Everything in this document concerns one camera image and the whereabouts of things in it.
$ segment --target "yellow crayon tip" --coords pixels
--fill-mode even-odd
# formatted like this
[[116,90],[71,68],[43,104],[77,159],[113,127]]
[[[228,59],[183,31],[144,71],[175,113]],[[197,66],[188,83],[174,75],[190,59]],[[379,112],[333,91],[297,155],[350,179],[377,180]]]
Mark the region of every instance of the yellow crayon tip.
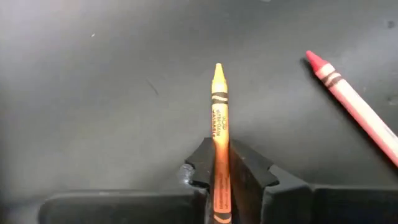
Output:
[[225,82],[223,66],[221,65],[221,63],[216,64],[216,70],[214,71],[213,81],[214,82]]

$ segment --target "dark gray table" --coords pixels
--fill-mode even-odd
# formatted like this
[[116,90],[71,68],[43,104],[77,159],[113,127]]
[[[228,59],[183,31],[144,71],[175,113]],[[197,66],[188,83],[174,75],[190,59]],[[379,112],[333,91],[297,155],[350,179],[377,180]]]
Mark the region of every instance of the dark gray table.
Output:
[[3,1],[1,193],[155,187],[210,135],[216,62],[231,137],[309,182],[398,186],[300,60],[334,64],[398,132],[398,1]]

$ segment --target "yellow-orange crayon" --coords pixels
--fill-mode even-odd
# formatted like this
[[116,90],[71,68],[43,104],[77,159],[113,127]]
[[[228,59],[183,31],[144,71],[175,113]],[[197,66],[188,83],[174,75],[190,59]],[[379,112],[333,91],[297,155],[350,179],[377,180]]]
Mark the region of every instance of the yellow-orange crayon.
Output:
[[212,136],[216,149],[214,181],[214,223],[231,223],[231,180],[229,178],[228,148],[228,86],[223,67],[216,64],[211,84]]

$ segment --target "black plastic holder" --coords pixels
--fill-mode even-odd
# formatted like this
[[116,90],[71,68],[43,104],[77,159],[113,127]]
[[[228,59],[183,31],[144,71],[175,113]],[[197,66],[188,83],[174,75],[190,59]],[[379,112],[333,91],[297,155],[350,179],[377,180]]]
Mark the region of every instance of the black plastic holder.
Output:
[[[212,223],[214,151],[205,138],[159,190],[54,195],[39,223]],[[398,223],[398,189],[309,184],[235,140],[229,163],[234,224]]]

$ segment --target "red crayon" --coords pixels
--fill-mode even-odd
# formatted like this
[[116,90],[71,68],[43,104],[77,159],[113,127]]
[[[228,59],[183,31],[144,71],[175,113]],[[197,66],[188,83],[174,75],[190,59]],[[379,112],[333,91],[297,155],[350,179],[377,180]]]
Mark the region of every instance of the red crayon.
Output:
[[398,167],[397,136],[329,62],[309,50],[306,54],[317,77]]

